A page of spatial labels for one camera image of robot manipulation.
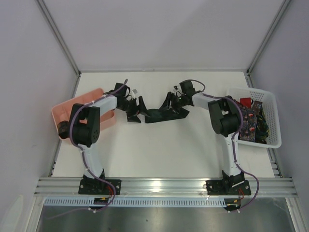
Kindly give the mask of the dark green tie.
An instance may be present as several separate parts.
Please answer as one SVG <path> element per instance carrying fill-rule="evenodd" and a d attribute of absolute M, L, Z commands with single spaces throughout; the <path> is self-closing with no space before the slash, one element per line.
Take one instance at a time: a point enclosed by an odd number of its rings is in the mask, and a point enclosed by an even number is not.
<path fill-rule="evenodd" d="M 178 120 L 186 118 L 189 115 L 189 111 L 181 108 L 180 111 L 174 112 L 171 108 L 168 110 L 159 110 L 159 109 L 149 109 L 148 113 L 150 116 L 145 116 L 145 123 L 157 123 L 171 120 Z"/>

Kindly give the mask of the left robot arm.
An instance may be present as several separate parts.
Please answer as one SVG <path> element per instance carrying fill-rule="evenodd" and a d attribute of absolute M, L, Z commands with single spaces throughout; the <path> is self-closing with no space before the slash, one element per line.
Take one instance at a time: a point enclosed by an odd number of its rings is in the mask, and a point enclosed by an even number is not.
<path fill-rule="evenodd" d="M 129 87 L 124 83 L 116 83 L 114 90 L 104 93 L 97 100 L 86 104 L 74 104 L 69 120 L 69 138 L 76 148 L 80 150 L 85 171 L 81 191 L 102 194 L 107 189 L 116 195 L 115 186 L 105 179 L 104 169 L 95 151 L 95 143 L 100 134 L 100 117 L 115 109 L 126 112 L 128 121 L 138 122 L 138 115 L 149 117 L 150 114 L 140 96 L 138 100 L 127 99 L 126 91 Z"/>

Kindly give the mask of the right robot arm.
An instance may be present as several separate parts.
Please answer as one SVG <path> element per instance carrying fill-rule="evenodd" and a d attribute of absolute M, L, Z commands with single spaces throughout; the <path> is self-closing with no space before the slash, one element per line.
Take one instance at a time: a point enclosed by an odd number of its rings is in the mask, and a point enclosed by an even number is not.
<path fill-rule="evenodd" d="M 213 131 L 221 136 L 224 167 L 222 170 L 222 186 L 220 191 L 226 193 L 244 183 L 244 171 L 238 164 L 238 135 L 243 118 L 241 110 L 231 97 L 215 97 L 204 93 L 206 86 L 197 91 L 194 80 L 188 79 L 174 87 L 174 92 L 168 92 L 159 108 L 160 111 L 173 110 L 176 113 L 184 106 L 200 107 L 208 110 Z"/>

